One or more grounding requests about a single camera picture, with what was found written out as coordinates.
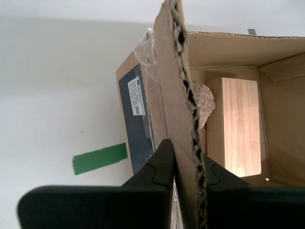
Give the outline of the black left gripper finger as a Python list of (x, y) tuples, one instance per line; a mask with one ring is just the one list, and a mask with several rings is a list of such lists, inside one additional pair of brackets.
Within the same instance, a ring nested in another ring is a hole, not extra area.
[(204, 156), (210, 229), (303, 229), (304, 187), (254, 186)]
[(174, 148), (163, 140), (120, 187), (44, 186), (26, 193), (17, 214), (23, 229), (168, 229)]

